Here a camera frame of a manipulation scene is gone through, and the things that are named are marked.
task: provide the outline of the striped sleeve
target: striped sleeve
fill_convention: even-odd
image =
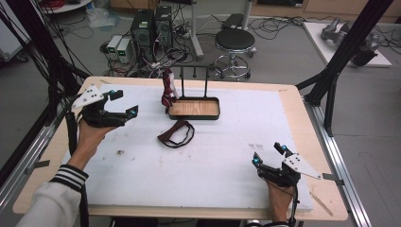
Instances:
[[[56,176],[50,182],[62,183],[79,192],[88,177],[88,174],[76,167],[61,165]]]

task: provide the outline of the person's arm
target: person's arm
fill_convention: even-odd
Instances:
[[[32,204],[18,227],[74,225],[80,202],[79,191],[88,178],[83,169],[95,155],[106,133],[113,129],[93,128],[84,120],[79,122],[76,151],[49,183],[43,183],[35,191]]]
[[[268,226],[288,226],[287,210],[292,201],[292,187],[278,187],[275,183],[267,182],[272,224]]]

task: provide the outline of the white sleeve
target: white sleeve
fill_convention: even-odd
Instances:
[[[87,178],[83,171],[62,165],[49,183],[43,183],[35,191],[29,210],[17,226],[73,226],[80,202],[79,191]]]

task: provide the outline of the red object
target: red object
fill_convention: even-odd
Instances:
[[[170,82],[170,75],[173,74],[170,68],[166,68],[163,72],[163,84],[165,86],[165,90],[163,91],[162,95],[162,104],[166,106],[166,114],[168,112],[168,108],[173,106],[173,103],[177,101],[175,96],[171,96],[171,82]]]

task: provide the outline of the brown strap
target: brown strap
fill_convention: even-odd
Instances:
[[[188,131],[186,132],[186,137],[185,137],[185,138],[182,140],[182,142],[180,142],[180,143],[176,143],[176,142],[174,142],[174,141],[171,141],[170,138],[171,138],[172,134],[173,134],[175,131],[179,130],[179,129],[180,129],[181,127],[183,127],[183,126],[188,127]],[[189,122],[187,122],[187,121],[185,121],[185,120],[178,120],[178,121],[173,125],[173,127],[171,127],[171,129],[169,129],[169,130],[166,131],[165,133],[163,133],[163,134],[157,136],[157,138],[158,138],[164,145],[168,146],[169,148],[180,148],[180,147],[182,147],[182,146],[187,145],[187,144],[192,140],[192,138],[194,137],[194,133],[195,133],[195,129],[194,129],[194,127],[193,127],[191,124],[189,124]]]

